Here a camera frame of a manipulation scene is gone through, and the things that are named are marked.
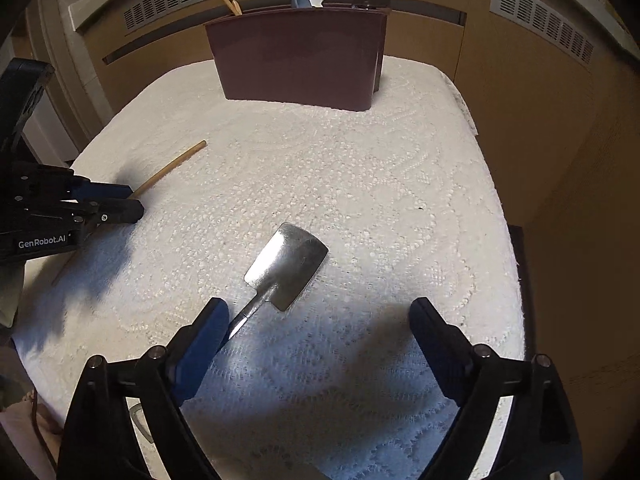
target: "screw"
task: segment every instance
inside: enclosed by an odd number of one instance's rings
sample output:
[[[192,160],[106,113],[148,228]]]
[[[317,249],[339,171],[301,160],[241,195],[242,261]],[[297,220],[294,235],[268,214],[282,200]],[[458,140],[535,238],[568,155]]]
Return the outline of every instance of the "screw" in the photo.
[[[86,365],[89,368],[97,368],[101,364],[102,364],[102,356],[99,356],[99,355],[94,355],[92,357],[89,357],[89,360],[86,362]]]
[[[480,357],[490,357],[491,349],[487,345],[479,344],[474,346],[474,352]]]
[[[540,354],[536,357],[536,362],[545,368],[549,368],[551,366],[551,359],[549,359],[548,355]]]
[[[166,353],[166,348],[162,345],[152,346],[146,353],[152,359],[159,359]]]

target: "maroon box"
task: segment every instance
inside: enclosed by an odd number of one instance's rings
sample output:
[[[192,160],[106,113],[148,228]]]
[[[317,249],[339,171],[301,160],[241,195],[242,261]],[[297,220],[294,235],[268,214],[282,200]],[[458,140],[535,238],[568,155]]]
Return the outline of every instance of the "maroon box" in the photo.
[[[383,10],[285,7],[205,27],[227,99],[371,107],[385,47]]]

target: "metal ring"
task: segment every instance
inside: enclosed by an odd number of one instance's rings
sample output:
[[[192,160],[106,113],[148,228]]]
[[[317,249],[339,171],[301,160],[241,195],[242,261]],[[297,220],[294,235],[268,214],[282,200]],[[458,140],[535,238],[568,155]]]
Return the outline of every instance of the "metal ring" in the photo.
[[[140,430],[140,433],[142,433],[142,436],[145,437],[150,444],[153,444],[154,438],[146,430],[146,428],[138,418],[138,412],[141,412],[141,411],[142,411],[142,404],[137,403],[135,406],[131,406],[129,408],[129,415],[131,416],[131,420],[133,420],[133,423],[136,425],[136,428],[138,428]]]

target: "lace tablecloth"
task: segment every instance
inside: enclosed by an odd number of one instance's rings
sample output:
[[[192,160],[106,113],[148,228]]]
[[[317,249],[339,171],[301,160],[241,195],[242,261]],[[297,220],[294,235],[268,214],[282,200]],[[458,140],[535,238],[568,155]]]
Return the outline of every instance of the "lace tablecloth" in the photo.
[[[288,221],[329,247],[327,261],[288,313],[264,306],[217,355],[186,420],[210,457],[249,478],[292,464],[334,480],[416,478],[456,407],[409,330],[412,300],[430,298],[473,343],[524,352],[516,263],[475,134],[451,81],[408,60],[385,57],[360,113],[227,101],[213,61],[167,73],[74,169],[135,189],[209,145],[142,197],[137,225],[89,241],[55,287],[59,257],[28,263],[15,343],[33,383],[63,420],[92,354],[116,361],[166,344],[212,296],[237,313],[254,293],[244,273]]]

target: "metal spatula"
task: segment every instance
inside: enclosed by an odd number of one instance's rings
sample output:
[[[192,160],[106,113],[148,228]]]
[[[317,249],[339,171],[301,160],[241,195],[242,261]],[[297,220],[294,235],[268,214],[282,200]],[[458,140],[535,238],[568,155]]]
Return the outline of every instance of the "metal spatula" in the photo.
[[[231,339],[265,302],[286,311],[306,287],[329,252],[311,233],[284,223],[258,254],[244,276],[256,294],[229,323]]]

